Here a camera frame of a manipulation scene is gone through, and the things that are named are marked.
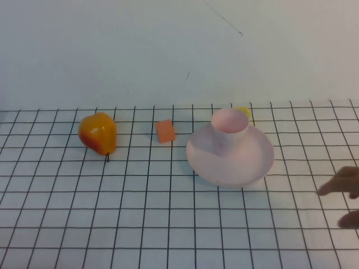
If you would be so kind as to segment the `bare human hand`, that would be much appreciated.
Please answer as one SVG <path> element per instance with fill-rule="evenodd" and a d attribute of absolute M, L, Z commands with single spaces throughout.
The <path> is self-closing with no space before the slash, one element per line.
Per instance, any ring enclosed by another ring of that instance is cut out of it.
<path fill-rule="evenodd" d="M 348 193 L 352 200 L 358 198 L 358 167 L 344 166 L 340 168 L 329 181 L 317 190 L 319 196 L 339 192 Z M 342 216 L 337 225 L 341 229 L 358 229 L 358 210 Z"/>

